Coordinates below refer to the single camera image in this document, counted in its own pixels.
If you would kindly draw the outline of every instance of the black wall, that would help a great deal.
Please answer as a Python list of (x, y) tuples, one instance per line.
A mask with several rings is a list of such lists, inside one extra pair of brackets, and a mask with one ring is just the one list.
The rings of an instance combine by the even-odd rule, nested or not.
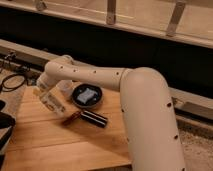
[(0, 7), (0, 38), (99, 66), (152, 67), (174, 88), (213, 98), (213, 50)]

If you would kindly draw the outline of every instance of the black cable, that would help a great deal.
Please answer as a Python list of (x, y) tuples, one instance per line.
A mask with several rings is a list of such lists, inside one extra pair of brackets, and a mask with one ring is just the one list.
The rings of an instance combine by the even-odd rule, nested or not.
[[(26, 76), (26, 73), (30, 71), (30, 67), (29, 66), (20, 65), (20, 66), (16, 67), (15, 69), (12, 69), (11, 62), (12, 62), (12, 60), (15, 57), (16, 57), (15, 53), (10, 53), (9, 55), (7, 55), (7, 56), (5, 56), (3, 58), (2, 65), (1, 65), (1, 68), (0, 68), (0, 73), (2, 73), (2, 71), (4, 70), (5, 60), (7, 60), (9, 68), (12, 71), (16, 72), (17, 74), (12, 74), (12, 75), (6, 76), (2, 80), (2, 82), (0, 84), (0, 93), (1, 92), (12, 92), (12, 91), (18, 89), (19, 87), (23, 86), (25, 82), (28, 85), (28, 78)], [(13, 79), (14, 77), (23, 77), (23, 81), (21, 81), (20, 84), (18, 84), (16, 86), (13, 86), (13, 87), (7, 86), (6, 83), (9, 80)]]
[[(23, 81), (20, 84), (18, 84), (16, 86), (13, 86), (13, 87), (6, 86), (7, 81), (11, 80), (14, 77), (23, 77), (24, 79), (23, 79)], [(14, 91), (14, 90), (18, 89), (19, 87), (23, 86), (25, 82), (28, 83), (28, 80), (27, 80), (26, 75), (24, 75), (24, 74), (12, 74), (12, 75), (9, 75), (9, 76), (5, 77), (2, 80), (2, 83), (0, 85), (0, 92), (11, 92), (11, 91)]]

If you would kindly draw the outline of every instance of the wooden cutting board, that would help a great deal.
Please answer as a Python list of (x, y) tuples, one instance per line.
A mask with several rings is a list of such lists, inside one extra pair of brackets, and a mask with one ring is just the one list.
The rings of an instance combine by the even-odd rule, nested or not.
[[(130, 164), (120, 111), (119, 93), (103, 90), (102, 104), (94, 110), (109, 119), (99, 128), (77, 119), (64, 126), (27, 87), (17, 115), (2, 171), (77, 171)], [(72, 114), (77, 108), (53, 90)]]

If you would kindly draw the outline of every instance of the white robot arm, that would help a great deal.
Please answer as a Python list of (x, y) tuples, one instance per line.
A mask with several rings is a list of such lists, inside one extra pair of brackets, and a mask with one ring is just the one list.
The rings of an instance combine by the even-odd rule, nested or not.
[(169, 88), (157, 71), (75, 66), (72, 58), (61, 57), (46, 64), (37, 86), (48, 92), (60, 80), (120, 92), (134, 171), (186, 171)]

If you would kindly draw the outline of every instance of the small black bowl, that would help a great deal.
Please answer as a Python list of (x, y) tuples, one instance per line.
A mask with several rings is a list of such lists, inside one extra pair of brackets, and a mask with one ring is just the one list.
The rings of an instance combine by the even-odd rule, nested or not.
[(102, 90), (97, 86), (81, 84), (73, 90), (71, 97), (77, 107), (83, 109), (93, 108), (101, 101)]

